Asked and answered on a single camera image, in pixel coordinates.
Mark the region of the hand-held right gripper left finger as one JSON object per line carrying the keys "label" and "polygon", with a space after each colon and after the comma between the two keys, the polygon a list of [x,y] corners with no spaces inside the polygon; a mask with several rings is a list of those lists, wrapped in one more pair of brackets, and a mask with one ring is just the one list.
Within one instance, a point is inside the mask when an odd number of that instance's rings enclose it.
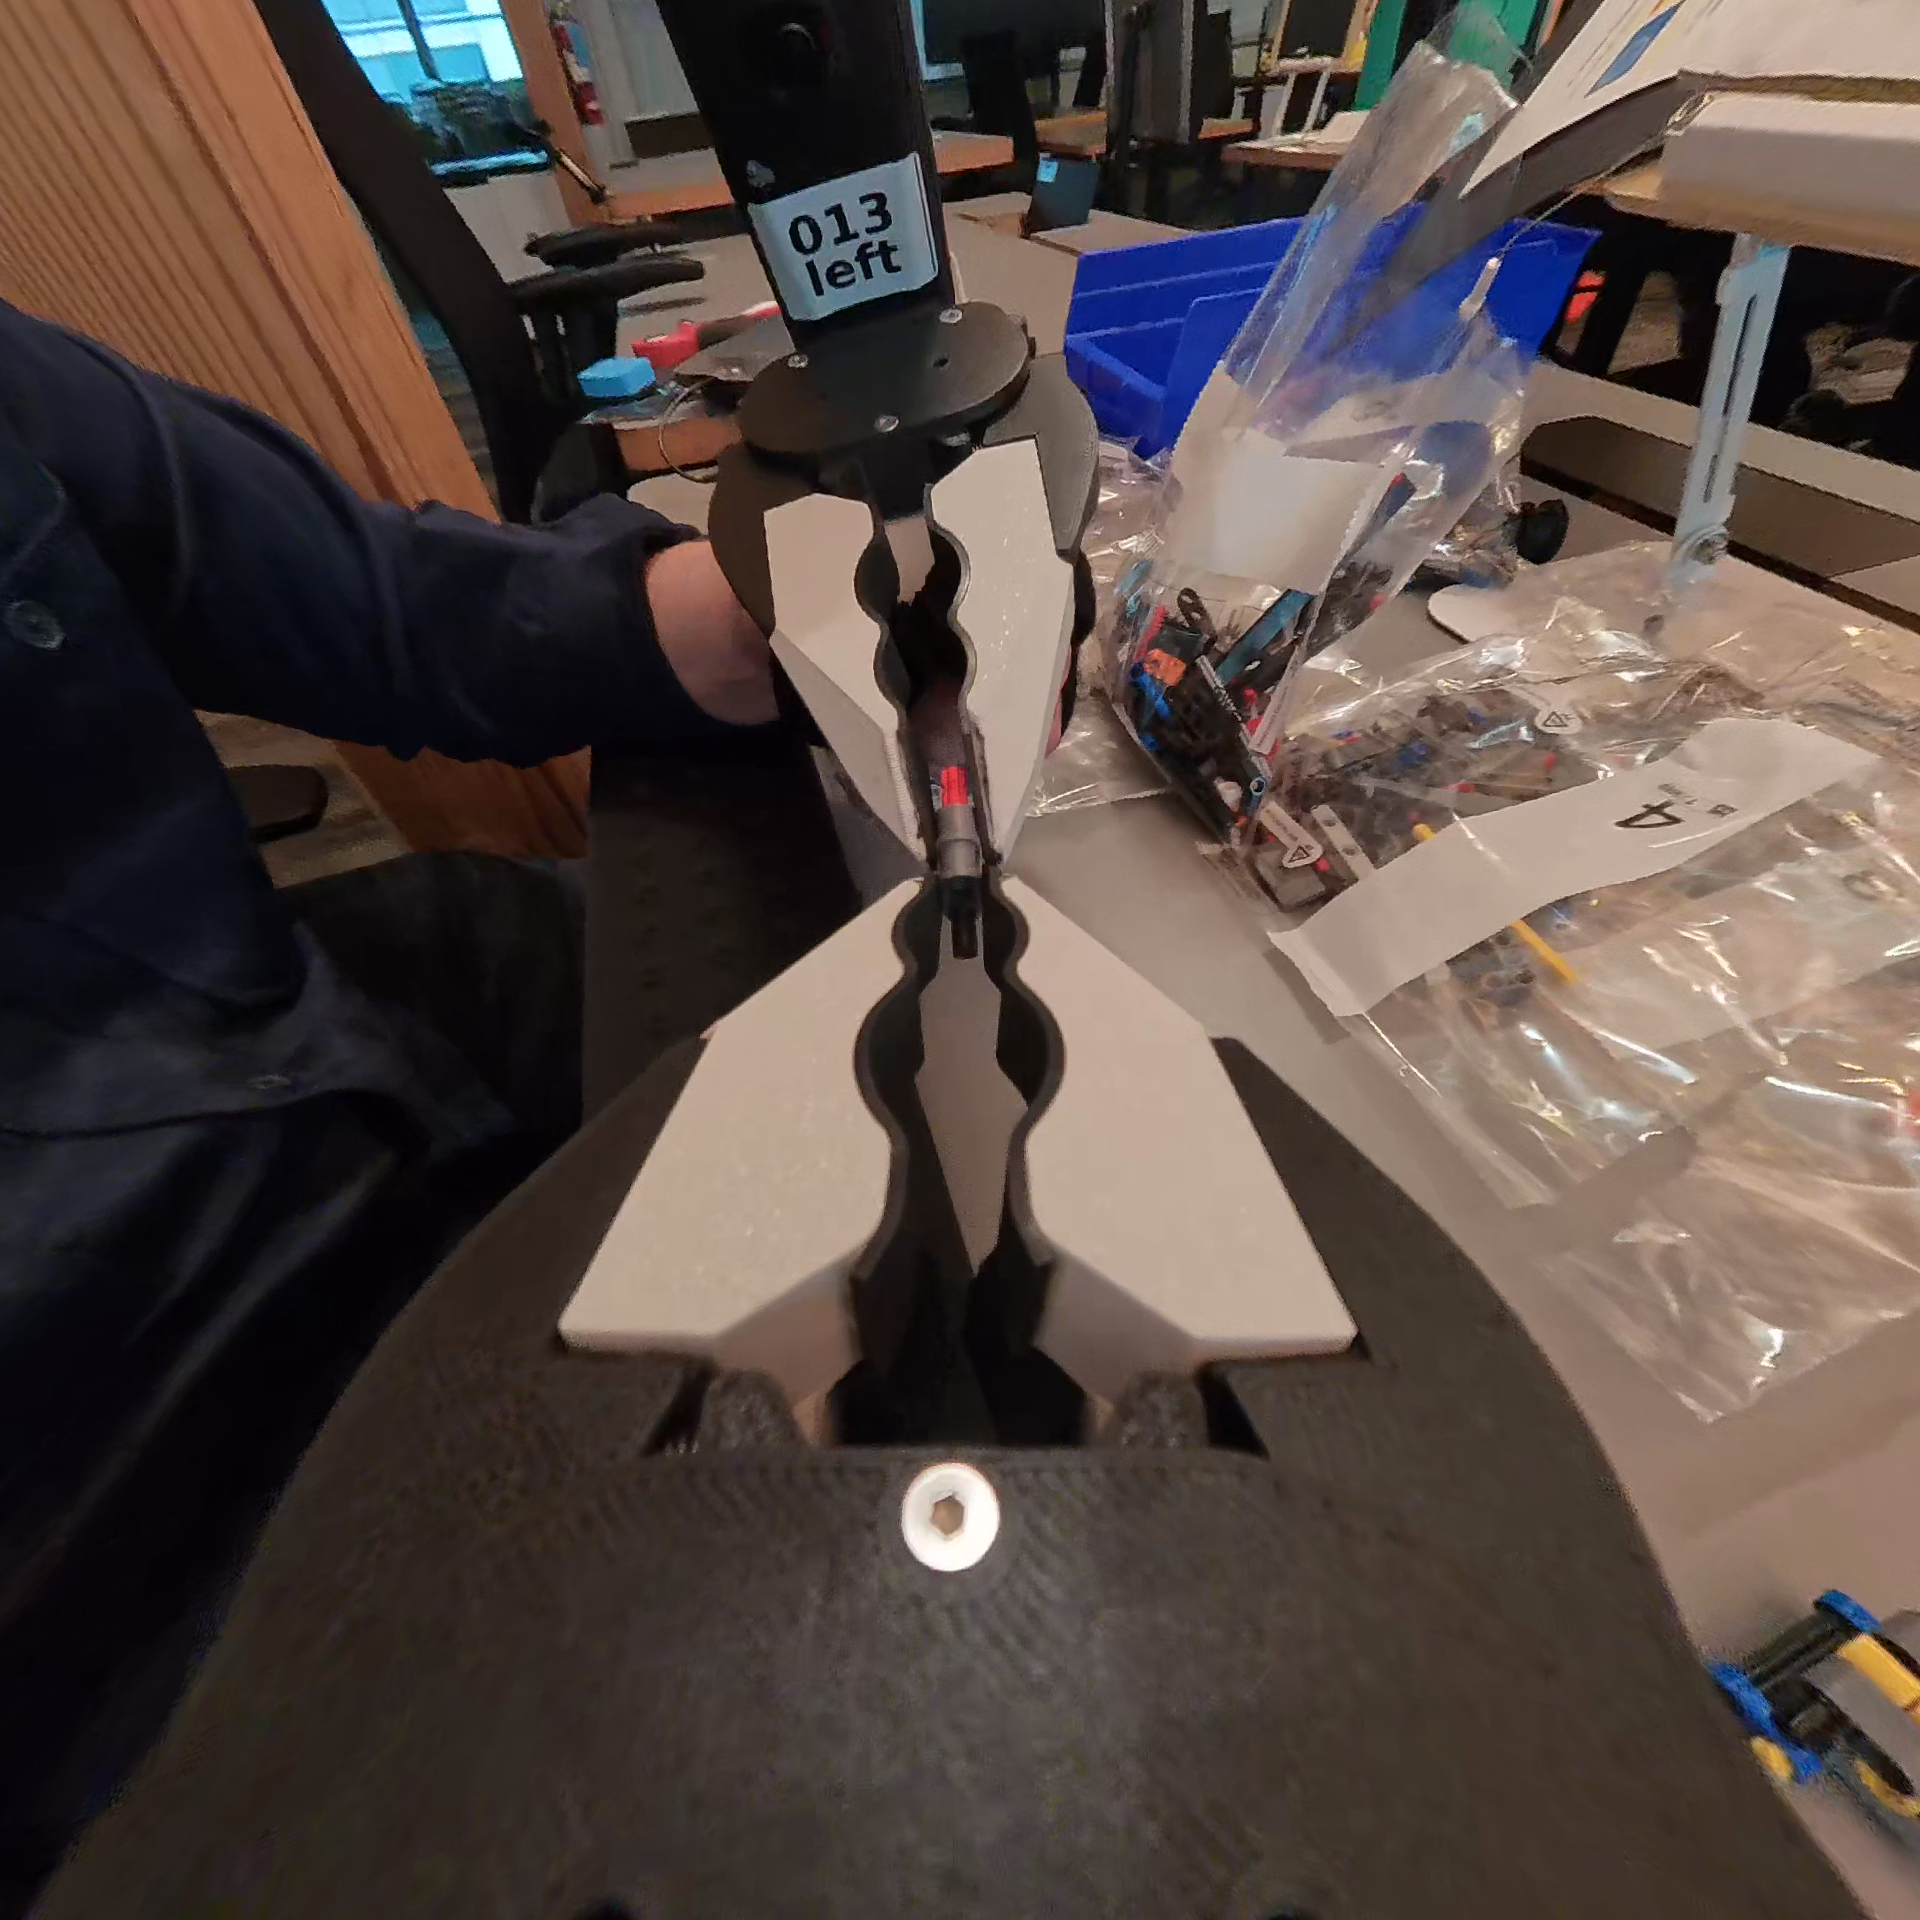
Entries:
{"label": "hand-held right gripper left finger", "polygon": [[854,1443],[928,1439],[948,1389],[948,1179],[918,1087],[944,947],[904,881],[702,1037],[560,1319],[826,1401]]}

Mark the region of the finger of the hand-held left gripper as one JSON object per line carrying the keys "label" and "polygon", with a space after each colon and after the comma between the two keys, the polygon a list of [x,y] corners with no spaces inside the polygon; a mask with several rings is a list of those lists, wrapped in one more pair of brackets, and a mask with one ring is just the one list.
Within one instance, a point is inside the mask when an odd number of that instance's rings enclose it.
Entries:
{"label": "finger of the hand-held left gripper", "polygon": [[930,766],[968,762],[982,847],[1002,867],[1056,740],[1076,624],[1038,440],[968,456],[930,490],[928,522],[960,562],[948,636],[966,662],[920,698],[920,746]]}
{"label": "finger of the hand-held left gripper", "polygon": [[930,875],[928,782],[892,634],[900,566],[886,524],[866,502],[810,494],[772,510],[764,534],[774,660],[852,794]]}

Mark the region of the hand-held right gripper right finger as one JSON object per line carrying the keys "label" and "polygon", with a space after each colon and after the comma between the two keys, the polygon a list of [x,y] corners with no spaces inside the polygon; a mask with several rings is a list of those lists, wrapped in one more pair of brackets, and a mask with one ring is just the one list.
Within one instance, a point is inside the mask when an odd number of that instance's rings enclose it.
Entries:
{"label": "hand-held right gripper right finger", "polygon": [[1349,1357],[1357,1319],[1229,1053],[1022,879],[982,899],[976,1381],[1004,1445],[1080,1445],[1148,1381]]}

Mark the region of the clear lego parts bag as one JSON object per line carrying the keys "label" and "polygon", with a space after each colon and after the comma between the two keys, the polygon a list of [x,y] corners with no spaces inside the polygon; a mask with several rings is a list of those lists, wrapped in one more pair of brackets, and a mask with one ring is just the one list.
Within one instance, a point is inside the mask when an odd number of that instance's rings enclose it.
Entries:
{"label": "clear lego parts bag", "polygon": [[1763,1079],[1699,1127],[1685,1171],[1549,1273],[1701,1423],[1751,1409],[1917,1319],[1917,1075]]}
{"label": "clear lego parts bag", "polygon": [[1541,360],[1485,320],[1489,258],[1437,368],[1393,378],[1359,346],[1393,300],[1383,268],[1517,108],[1487,4],[1419,40],[1363,110],[1255,312],[1172,454],[1148,556],[1120,592],[1110,690],[1134,742],[1221,861],[1281,909],[1353,881],[1289,790],[1309,664],[1445,548],[1519,446]]}
{"label": "clear lego parts bag", "polygon": [[1917,660],[1499,640],[1299,740],[1269,935],[1501,1203],[1663,1135],[1917,1151]]}

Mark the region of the blue and black lego piece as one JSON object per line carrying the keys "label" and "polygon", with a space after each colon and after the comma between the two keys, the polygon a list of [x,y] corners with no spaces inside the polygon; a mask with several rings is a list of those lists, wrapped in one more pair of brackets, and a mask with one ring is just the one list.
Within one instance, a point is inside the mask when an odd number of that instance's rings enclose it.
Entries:
{"label": "blue and black lego piece", "polygon": [[1919,1613],[1829,1591],[1769,1643],[1707,1669],[1781,1788],[1851,1796],[1911,1848],[1919,1836]]}

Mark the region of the person's left hand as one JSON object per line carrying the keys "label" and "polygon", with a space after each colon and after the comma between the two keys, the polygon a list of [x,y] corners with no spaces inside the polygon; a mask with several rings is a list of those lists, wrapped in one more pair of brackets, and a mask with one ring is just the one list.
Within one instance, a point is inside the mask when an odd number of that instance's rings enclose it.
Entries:
{"label": "person's left hand", "polygon": [[712,720],[764,728],[780,718],[768,636],[730,586],[706,540],[678,542],[644,566],[660,654]]}

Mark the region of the blue plastic bin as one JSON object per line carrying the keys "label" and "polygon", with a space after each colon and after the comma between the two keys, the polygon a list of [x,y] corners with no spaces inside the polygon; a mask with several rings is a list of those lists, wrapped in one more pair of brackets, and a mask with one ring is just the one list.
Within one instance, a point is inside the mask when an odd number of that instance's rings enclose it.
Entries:
{"label": "blue plastic bin", "polygon": [[[1146,458],[1178,442],[1303,228],[1313,220],[1186,232],[1080,262],[1066,356],[1106,438]],[[1379,312],[1359,338],[1367,366],[1393,378],[1433,372],[1443,332],[1489,258],[1501,258],[1501,274],[1483,320],[1525,364],[1537,362],[1597,240],[1595,228],[1505,224]]]}

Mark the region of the dark perforated panel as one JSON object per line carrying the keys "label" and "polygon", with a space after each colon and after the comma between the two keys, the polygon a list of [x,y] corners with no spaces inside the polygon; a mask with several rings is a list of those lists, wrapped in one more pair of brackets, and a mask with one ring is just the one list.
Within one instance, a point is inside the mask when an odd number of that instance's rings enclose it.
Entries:
{"label": "dark perforated panel", "polygon": [[598,752],[586,1119],[906,877],[904,851],[796,736],[732,758]]}

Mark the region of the red fire extinguisher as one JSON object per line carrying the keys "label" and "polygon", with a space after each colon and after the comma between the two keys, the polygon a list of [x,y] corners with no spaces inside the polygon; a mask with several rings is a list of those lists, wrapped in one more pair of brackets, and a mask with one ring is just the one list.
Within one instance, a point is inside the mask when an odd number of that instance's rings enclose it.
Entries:
{"label": "red fire extinguisher", "polygon": [[604,128],[608,118],[594,70],[592,40],[578,6],[574,2],[546,2],[544,10],[574,114],[586,130]]}

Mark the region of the person's torso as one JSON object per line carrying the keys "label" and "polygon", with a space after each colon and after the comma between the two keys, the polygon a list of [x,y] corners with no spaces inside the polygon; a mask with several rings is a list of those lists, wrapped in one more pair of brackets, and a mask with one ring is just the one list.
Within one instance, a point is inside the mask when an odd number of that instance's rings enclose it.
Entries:
{"label": "person's torso", "polygon": [[582,1117],[572,861],[282,891],[191,694],[320,590],[268,422],[5,308],[5,1916],[155,1741],[352,1375]]}

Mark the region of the empty clear plastic bag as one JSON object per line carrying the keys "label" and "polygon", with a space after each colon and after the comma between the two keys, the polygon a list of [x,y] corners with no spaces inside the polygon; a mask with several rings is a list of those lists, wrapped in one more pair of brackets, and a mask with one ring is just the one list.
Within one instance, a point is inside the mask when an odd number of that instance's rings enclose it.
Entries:
{"label": "empty clear plastic bag", "polygon": [[[1649,610],[1667,558],[1667,544],[1633,542],[1529,568],[1507,586],[1537,576],[1631,598]],[[1845,738],[1907,774],[1919,772],[1917,634],[1757,566],[1721,562],[1665,638],[1639,646],[1613,634],[1547,638],[1567,658],[1593,664],[1661,658],[1713,668],[1737,682],[1751,706]]]}

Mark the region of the black pointed panel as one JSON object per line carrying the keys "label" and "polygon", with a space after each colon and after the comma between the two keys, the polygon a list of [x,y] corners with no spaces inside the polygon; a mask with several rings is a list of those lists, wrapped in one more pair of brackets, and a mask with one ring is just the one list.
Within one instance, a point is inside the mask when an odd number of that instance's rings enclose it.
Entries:
{"label": "black pointed panel", "polygon": [[1671,120],[1695,94],[1697,86],[1687,78],[1647,86],[1625,102],[1583,112],[1563,132],[1529,138],[1519,158],[1495,162],[1483,174],[1467,168],[1449,178],[1383,268],[1391,298],[1463,258],[1499,228],[1541,218],[1559,200],[1577,198],[1643,158],[1663,142]]}

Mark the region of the light blue slotted bar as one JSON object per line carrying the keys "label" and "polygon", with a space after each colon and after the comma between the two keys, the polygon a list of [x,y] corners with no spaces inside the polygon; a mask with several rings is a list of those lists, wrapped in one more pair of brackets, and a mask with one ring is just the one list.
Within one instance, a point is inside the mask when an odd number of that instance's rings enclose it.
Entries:
{"label": "light blue slotted bar", "polygon": [[1665,638],[1731,548],[1743,446],[1779,314],[1791,248],[1737,234],[1719,282],[1719,318],[1669,558],[1645,618]]}

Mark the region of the white printed paper sheet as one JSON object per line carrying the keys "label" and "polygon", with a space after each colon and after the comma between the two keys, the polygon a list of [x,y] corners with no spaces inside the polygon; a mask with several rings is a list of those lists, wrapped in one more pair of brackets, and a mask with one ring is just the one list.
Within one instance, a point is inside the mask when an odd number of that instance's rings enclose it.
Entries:
{"label": "white printed paper sheet", "polygon": [[1477,152],[1477,172],[1519,158],[1529,138],[1563,132],[1583,112],[1687,76],[1697,4],[1573,4],[1531,92]]}

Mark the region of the white rounded container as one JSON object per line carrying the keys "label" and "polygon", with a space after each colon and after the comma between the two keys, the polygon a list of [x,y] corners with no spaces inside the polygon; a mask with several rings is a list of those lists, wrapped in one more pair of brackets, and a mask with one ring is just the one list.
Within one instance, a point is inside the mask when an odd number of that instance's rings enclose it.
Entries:
{"label": "white rounded container", "polygon": [[1919,264],[1919,6],[1687,4],[1685,104],[1621,214]]}

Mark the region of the red handled tool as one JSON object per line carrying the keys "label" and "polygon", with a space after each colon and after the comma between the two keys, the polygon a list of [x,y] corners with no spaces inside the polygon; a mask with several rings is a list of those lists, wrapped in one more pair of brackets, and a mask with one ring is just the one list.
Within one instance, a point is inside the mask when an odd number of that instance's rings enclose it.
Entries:
{"label": "red handled tool", "polygon": [[648,362],[654,372],[664,376],[698,358],[708,348],[720,346],[750,332],[762,322],[780,322],[778,302],[758,302],[746,312],[708,322],[684,322],[650,338],[634,338],[624,352]]}

